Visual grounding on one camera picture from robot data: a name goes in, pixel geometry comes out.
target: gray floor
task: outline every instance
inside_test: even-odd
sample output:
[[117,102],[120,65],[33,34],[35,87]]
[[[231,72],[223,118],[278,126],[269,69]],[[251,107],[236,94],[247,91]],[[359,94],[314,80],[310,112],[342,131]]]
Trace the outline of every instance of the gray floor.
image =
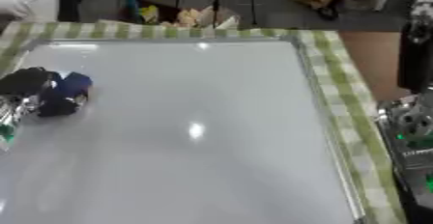
[[[175,0],[153,0],[174,5]],[[202,9],[213,0],[181,0],[181,7]],[[116,0],[85,0],[81,5],[82,20],[93,22],[99,18],[115,18]],[[249,0],[221,0],[221,4],[242,16],[242,27],[251,25]],[[382,12],[341,11],[337,21],[325,21],[309,8],[290,0],[256,0],[259,27],[304,28],[353,31],[398,31],[404,23],[411,0],[390,0]]]

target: wooden table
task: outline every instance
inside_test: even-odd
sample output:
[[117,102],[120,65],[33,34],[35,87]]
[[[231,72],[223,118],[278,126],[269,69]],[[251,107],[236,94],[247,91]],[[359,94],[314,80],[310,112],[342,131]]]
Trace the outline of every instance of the wooden table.
[[409,94],[396,84],[400,33],[339,34],[377,100],[396,99]]

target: whiteboard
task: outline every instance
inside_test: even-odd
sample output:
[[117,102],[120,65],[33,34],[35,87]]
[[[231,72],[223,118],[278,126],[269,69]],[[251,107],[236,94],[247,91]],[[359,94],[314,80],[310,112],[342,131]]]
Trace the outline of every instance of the whiteboard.
[[0,157],[0,223],[353,223],[289,42],[50,42],[23,68],[94,80]]

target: green checkered cloth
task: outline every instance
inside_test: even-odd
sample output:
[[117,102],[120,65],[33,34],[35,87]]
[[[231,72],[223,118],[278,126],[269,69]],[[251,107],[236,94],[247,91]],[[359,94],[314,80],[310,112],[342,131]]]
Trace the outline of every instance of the green checkered cloth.
[[390,159],[374,125],[376,103],[335,32],[283,29],[201,30],[124,23],[12,23],[0,39],[0,70],[34,39],[251,38],[292,35],[320,86],[321,99],[342,151],[342,162],[360,196],[367,223],[406,223]]

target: green led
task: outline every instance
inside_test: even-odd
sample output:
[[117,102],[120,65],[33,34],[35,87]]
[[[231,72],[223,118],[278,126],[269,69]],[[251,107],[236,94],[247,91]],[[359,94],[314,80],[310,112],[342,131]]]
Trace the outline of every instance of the green led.
[[433,177],[431,175],[426,175],[427,188],[430,190],[430,193],[433,193]]

